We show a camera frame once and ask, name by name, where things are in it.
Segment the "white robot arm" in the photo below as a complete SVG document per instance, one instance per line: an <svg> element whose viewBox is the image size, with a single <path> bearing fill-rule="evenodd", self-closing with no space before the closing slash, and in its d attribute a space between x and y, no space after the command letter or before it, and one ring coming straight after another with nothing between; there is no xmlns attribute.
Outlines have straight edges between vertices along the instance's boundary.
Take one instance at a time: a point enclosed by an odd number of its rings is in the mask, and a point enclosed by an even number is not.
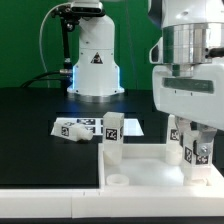
<svg viewBox="0 0 224 224"><path fill-rule="evenodd" d="M68 92L84 99L122 93L113 21L100 0L70 2L81 32ZM224 0L148 0L148 16L162 31L149 53L156 108L195 122L191 149L208 156L224 130Z"/></svg>

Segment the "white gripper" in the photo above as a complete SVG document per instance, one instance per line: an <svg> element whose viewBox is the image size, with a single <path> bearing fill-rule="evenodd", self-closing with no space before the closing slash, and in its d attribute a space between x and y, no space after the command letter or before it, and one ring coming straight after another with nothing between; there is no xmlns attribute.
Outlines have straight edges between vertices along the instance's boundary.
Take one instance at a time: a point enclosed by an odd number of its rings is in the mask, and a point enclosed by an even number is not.
<svg viewBox="0 0 224 224"><path fill-rule="evenodd" d="M224 131L224 65L194 66L192 77L174 77L167 66L155 66L152 79L156 108L178 116L175 125L180 146L191 121L200 123L194 153L209 156L217 129Z"/></svg>

